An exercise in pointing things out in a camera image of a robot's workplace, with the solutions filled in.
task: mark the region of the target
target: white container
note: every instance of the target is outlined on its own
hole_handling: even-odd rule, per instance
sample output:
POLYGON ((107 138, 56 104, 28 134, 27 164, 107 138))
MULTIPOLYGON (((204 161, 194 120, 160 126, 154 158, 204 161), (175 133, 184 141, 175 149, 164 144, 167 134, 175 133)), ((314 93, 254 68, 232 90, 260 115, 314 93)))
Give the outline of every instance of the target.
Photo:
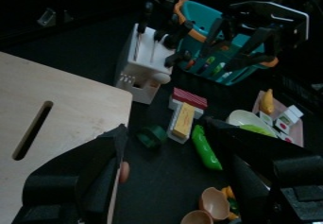
POLYGON ((132 93, 132 100, 150 104, 159 90, 160 84, 171 81, 172 67, 164 66, 166 58, 175 53, 163 45, 164 38, 160 42, 154 43, 155 30, 150 27, 142 34, 142 40, 135 59, 135 48, 138 43, 138 24, 130 33, 124 50, 116 69, 115 86, 132 93))

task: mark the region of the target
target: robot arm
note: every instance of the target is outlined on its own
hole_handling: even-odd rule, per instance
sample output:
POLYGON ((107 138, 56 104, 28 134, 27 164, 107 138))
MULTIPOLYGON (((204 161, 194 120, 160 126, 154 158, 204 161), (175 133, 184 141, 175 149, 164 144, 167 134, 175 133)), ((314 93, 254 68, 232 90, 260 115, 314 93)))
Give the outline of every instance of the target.
POLYGON ((319 0, 247 1, 230 5, 220 23, 214 23, 202 49, 212 53, 223 42, 230 44, 239 34, 248 40, 224 66, 227 72, 262 62, 271 62, 284 48, 297 48, 310 37, 310 19, 321 12, 319 0), (263 53, 252 53, 264 45, 263 53))
POLYGON ((242 223, 323 221, 322 156, 211 117, 203 126, 236 196, 242 223))

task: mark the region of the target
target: dark background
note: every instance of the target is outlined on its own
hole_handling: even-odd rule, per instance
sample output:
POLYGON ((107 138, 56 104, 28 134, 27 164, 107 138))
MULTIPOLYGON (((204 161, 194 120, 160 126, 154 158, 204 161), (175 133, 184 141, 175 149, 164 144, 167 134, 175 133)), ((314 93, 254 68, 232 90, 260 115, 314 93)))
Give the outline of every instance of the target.
MULTIPOLYGON (((0 0, 0 50, 112 85, 120 51, 146 1, 0 0), (47 8, 58 12, 58 24, 51 27, 36 23, 47 8), (62 18, 66 10, 74 17, 68 23, 62 18)), ((194 1, 223 10, 228 4, 244 0, 194 1)), ((150 27, 159 27, 163 18, 163 11, 156 10, 150 27)), ((175 67, 172 81, 160 87, 151 105, 132 103, 126 152, 131 175, 119 188, 115 224, 179 223, 196 209, 203 189, 227 184, 224 173, 203 166, 191 140, 184 145, 168 140, 151 150, 135 137, 146 125, 167 129, 174 114, 168 109, 174 87, 206 97, 210 105, 206 114, 222 120, 236 109, 251 111, 259 91, 271 87, 275 98, 286 105, 295 104, 305 113, 305 148, 323 155, 322 114, 274 80, 284 70, 297 76, 306 89, 311 83, 322 82, 321 29, 314 26, 311 40, 298 50, 282 53, 278 67, 259 70, 236 85, 216 84, 175 67)))

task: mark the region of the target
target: white plate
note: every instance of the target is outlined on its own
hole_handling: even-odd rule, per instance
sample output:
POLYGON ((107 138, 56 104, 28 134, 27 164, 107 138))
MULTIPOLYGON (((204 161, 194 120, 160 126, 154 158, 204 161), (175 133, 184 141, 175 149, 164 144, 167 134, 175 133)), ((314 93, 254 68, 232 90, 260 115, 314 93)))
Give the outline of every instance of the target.
POLYGON ((227 123, 234 126, 240 125, 254 125, 264 130, 267 130, 272 136, 276 138, 275 131, 272 128, 264 123, 264 121, 258 117, 258 115, 246 110, 235 110, 227 117, 227 123))

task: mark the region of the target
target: wooden board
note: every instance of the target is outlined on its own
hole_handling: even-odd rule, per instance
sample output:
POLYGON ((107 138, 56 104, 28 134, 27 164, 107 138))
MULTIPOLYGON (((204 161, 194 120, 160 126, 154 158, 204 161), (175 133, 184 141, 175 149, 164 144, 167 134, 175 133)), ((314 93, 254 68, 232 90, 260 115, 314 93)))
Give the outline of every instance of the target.
POLYGON ((130 92, 0 52, 2 224, 12 223, 22 207, 30 174, 59 154, 127 125, 131 101, 130 92), (16 160, 35 117, 51 105, 31 148, 16 160))

